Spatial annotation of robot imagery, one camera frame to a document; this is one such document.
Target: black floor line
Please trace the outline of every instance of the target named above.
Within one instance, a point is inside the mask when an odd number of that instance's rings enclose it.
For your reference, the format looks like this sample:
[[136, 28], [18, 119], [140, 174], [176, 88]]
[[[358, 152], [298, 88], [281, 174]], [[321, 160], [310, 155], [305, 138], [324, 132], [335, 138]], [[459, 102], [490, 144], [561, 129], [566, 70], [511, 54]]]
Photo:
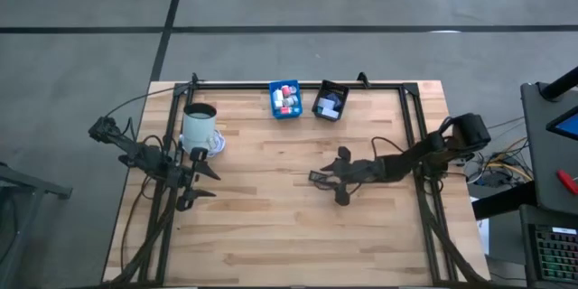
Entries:
[[162, 33], [163, 27], [0, 27], [0, 33], [22, 34], [111, 34]]
[[161, 78], [164, 56], [166, 55], [166, 50], [169, 47], [172, 25], [174, 24], [174, 17], [177, 15], [177, 8], [179, 7], [179, 1], [180, 0], [171, 0], [169, 12], [166, 16], [166, 21], [164, 22], [163, 35], [161, 36], [159, 48], [156, 51], [156, 56], [154, 57], [154, 64], [153, 70], [151, 71], [150, 81], [158, 81], [159, 78]]
[[189, 26], [173, 27], [173, 33], [540, 33], [578, 32], [578, 24], [563, 25], [390, 25], [390, 26]]

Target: white cup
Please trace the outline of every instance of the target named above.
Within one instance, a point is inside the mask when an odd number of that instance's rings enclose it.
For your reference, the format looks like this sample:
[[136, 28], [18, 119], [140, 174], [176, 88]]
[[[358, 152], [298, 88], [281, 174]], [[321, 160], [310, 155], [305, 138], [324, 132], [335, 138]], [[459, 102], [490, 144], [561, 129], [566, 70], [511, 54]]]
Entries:
[[182, 147], [187, 153], [195, 147], [211, 150], [214, 147], [217, 109], [209, 104], [194, 103], [184, 108]]

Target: gray floor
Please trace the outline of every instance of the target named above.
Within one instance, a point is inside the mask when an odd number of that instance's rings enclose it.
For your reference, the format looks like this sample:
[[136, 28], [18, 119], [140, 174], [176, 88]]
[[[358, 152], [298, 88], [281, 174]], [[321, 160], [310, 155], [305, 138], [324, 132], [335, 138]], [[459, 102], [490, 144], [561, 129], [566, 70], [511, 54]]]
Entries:
[[[162, 26], [170, 2], [0, 0], [0, 27]], [[175, 21], [563, 23], [578, 23], [578, 0], [181, 0]], [[0, 161], [74, 187], [70, 201], [49, 198], [43, 205], [20, 287], [99, 281], [126, 168], [118, 150], [90, 140], [87, 130], [146, 91], [159, 40], [160, 34], [0, 34]], [[521, 83], [573, 68], [577, 42], [578, 33], [174, 34], [160, 79], [188, 79], [192, 72], [213, 80], [352, 79], [360, 71], [371, 79], [441, 79], [452, 114], [476, 112], [492, 125], [522, 115]], [[142, 101], [125, 107], [117, 121], [137, 121], [142, 107]], [[488, 151], [525, 134], [523, 126], [500, 135], [505, 130], [493, 132]], [[518, 276], [494, 262], [490, 268]]]

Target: blue bin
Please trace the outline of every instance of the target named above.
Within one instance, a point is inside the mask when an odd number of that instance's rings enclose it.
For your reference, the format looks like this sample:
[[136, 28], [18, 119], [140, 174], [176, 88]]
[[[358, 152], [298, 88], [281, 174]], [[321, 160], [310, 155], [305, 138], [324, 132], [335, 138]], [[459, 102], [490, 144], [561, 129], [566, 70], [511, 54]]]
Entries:
[[[293, 105], [293, 111], [289, 114], [281, 114], [280, 110], [275, 109], [275, 103], [273, 100], [273, 92], [277, 89], [281, 89], [281, 86], [284, 86], [284, 85], [296, 87], [297, 93], [295, 95], [297, 95], [297, 97], [299, 98], [299, 103], [297, 103], [297, 105]], [[299, 89], [299, 81], [297, 81], [297, 80], [279, 80], [279, 81], [269, 82], [269, 101], [271, 102], [271, 113], [273, 113], [273, 117], [275, 117], [277, 119], [299, 117], [301, 115], [301, 113], [303, 112], [303, 106], [301, 103], [301, 101], [302, 101], [301, 90]]]

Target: wooden table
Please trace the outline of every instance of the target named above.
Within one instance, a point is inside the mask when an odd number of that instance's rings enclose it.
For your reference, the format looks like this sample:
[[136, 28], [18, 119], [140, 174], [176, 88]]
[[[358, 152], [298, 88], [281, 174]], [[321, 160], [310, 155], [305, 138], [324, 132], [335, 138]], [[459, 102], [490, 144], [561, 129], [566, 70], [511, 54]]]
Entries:
[[[418, 84], [431, 131], [448, 116], [442, 83]], [[172, 85], [154, 82], [150, 91]], [[171, 94], [147, 99], [139, 139], [164, 134]], [[196, 200], [192, 210], [176, 212], [165, 284], [431, 284], [411, 174], [397, 183], [362, 186], [348, 207], [334, 203], [332, 191], [319, 191], [307, 181], [310, 170], [333, 161], [340, 145], [351, 150], [352, 159], [372, 159], [369, 140], [376, 135], [407, 148], [399, 96], [391, 90], [352, 90], [341, 120], [332, 123], [313, 116], [315, 95], [302, 92], [304, 112], [299, 118], [275, 120], [264, 90], [195, 91], [194, 101], [217, 109], [217, 128], [227, 139], [225, 150], [210, 158], [222, 180], [201, 176], [196, 187], [217, 197]], [[377, 145], [378, 154], [397, 153], [385, 142]], [[120, 272], [121, 237], [144, 177], [137, 169], [128, 175], [105, 280]], [[152, 184], [146, 192], [152, 195]], [[442, 197], [453, 242], [474, 269], [489, 278], [463, 178], [444, 179]], [[140, 200], [135, 210], [125, 263], [145, 236], [150, 204]], [[443, 269], [439, 243], [436, 251]]]

